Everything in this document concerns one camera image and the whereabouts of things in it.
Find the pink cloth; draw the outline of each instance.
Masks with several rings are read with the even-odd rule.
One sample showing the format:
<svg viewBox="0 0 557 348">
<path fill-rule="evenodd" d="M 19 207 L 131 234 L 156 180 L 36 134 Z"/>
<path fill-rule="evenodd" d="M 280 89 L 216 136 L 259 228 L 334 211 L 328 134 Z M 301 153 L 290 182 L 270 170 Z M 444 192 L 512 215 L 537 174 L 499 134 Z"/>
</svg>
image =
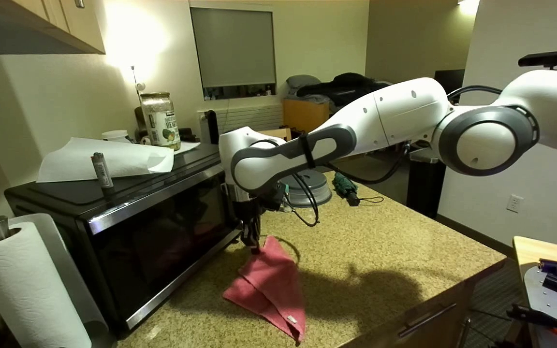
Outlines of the pink cloth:
<svg viewBox="0 0 557 348">
<path fill-rule="evenodd" d="M 297 285 L 297 267 L 268 236 L 257 256 L 239 269 L 239 277 L 222 292 L 224 300 L 257 314 L 296 343 L 305 333 L 305 314 Z"/>
</svg>

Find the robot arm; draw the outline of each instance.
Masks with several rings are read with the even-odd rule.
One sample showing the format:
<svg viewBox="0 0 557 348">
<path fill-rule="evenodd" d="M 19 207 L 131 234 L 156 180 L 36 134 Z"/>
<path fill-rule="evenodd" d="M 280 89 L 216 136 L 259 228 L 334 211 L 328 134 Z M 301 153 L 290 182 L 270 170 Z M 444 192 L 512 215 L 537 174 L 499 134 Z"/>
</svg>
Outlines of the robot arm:
<svg viewBox="0 0 557 348">
<path fill-rule="evenodd" d="M 489 107 L 452 107 L 437 82 L 412 80 L 363 95 L 294 141 L 251 145 L 257 138 L 249 128 L 220 136 L 236 201 L 301 169 L 413 140 L 429 141 L 452 170 L 487 176 L 508 169 L 533 143 L 557 149 L 557 72 L 516 78 Z"/>
</svg>

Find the granite countertop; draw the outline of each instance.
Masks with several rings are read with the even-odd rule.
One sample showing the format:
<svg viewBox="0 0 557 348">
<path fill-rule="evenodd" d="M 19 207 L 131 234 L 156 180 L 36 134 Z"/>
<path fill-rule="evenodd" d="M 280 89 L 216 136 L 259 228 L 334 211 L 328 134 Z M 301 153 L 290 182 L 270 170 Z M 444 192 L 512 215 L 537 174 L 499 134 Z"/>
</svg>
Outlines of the granite countertop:
<svg viewBox="0 0 557 348">
<path fill-rule="evenodd" d="M 350 207 L 334 196 L 315 228 L 292 211 L 265 213 L 263 236 L 282 240 L 297 259 L 307 331 L 299 346 L 340 346 L 379 323 L 499 267 L 504 256 L 357 188 Z M 299 213 L 313 221 L 311 209 Z M 294 341 L 220 294 L 249 250 L 232 244 L 137 327 L 120 348 L 294 346 Z"/>
</svg>

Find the microwave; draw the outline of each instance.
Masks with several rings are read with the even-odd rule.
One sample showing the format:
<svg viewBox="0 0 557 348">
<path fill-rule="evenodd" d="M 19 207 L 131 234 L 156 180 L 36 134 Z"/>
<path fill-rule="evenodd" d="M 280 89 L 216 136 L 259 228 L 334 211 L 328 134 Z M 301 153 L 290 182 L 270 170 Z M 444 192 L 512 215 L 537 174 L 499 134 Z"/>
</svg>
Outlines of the microwave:
<svg viewBox="0 0 557 348">
<path fill-rule="evenodd" d="M 54 219 L 116 337 L 129 335 L 203 263 L 237 238 L 214 145 L 174 157 L 168 174 L 23 184 L 5 190 L 13 215 Z"/>
</svg>

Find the window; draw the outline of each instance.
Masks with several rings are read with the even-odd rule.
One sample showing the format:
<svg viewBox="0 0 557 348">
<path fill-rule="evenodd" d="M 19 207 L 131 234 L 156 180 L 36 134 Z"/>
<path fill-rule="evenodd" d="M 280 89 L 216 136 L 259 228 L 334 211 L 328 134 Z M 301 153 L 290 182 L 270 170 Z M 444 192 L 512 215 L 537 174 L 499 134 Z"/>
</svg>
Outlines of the window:
<svg viewBox="0 0 557 348">
<path fill-rule="evenodd" d="M 276 93 L 272 12 L 191 8 L 205 99 Z"/>
</svg>

